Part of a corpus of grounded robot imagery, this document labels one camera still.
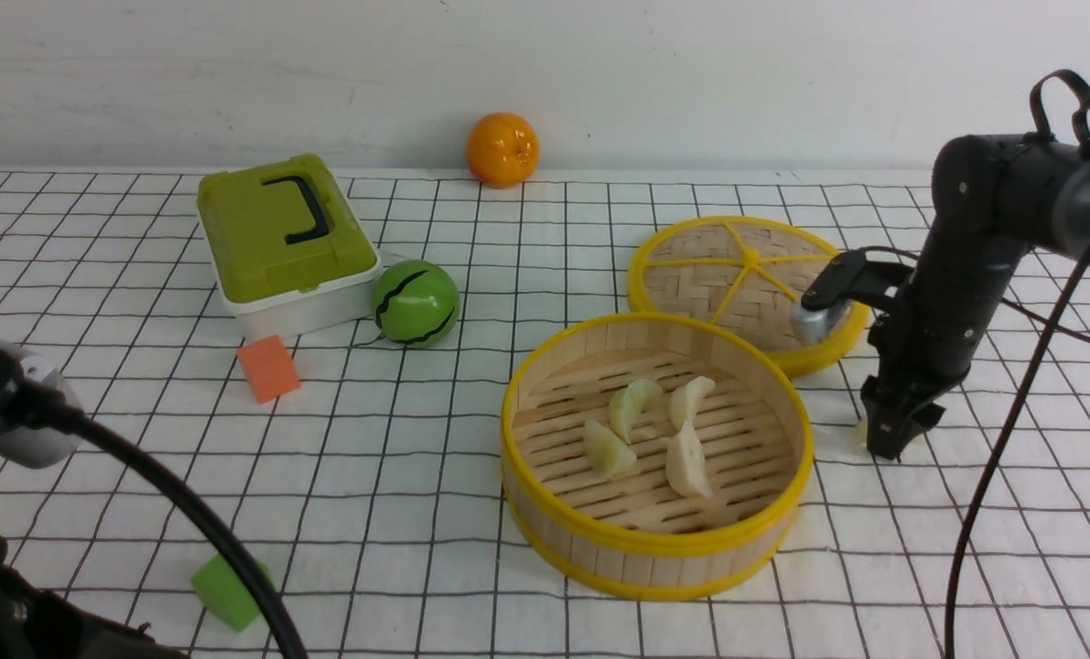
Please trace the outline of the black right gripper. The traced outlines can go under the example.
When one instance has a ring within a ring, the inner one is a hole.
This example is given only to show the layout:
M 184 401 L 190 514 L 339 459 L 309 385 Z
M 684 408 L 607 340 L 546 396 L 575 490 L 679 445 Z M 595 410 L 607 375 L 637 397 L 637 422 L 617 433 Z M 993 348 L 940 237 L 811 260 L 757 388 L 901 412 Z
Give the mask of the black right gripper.
M 961 385 L 1016 267 L 1031 249 L 1019 237 L 933 228 L 912 278 L 874 333 L 879 378 L 867 402 L 867 450 L 900 460 L 930 428 L 927 408 Z

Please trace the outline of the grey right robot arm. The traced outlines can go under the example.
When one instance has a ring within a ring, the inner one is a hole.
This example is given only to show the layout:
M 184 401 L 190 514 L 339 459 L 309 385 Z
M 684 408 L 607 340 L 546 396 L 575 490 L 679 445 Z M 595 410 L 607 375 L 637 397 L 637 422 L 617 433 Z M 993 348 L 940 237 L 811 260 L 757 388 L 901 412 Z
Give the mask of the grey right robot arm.
M 938 396 L 961 385 L 1002 296 L 1030 251 L 1079 260 L 1090 245 L 1090 155 L 1056 141 L 962 136 L 941 151 L 933 225 L 915 267 L 855 258 L 882 312 L 862 385 L 867 446 L 898 459 L 934 428 Z

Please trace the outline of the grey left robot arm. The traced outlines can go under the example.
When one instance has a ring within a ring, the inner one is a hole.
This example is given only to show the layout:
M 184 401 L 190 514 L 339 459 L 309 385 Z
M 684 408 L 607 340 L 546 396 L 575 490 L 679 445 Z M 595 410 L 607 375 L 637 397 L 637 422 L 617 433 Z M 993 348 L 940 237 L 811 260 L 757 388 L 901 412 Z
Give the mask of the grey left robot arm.
M 23 422 L 27 394 L 64 402 L 71 393 L 62 375 L 29 350 L 0 341 L 0 456 L 31 469 L 66 459 L 80 440 L 63 431 L 31 428 Z M 0 658 L 182 658 L 160 645 L 146 626 L 130 627 L 38 589 L 10 568 L 0 535 Z

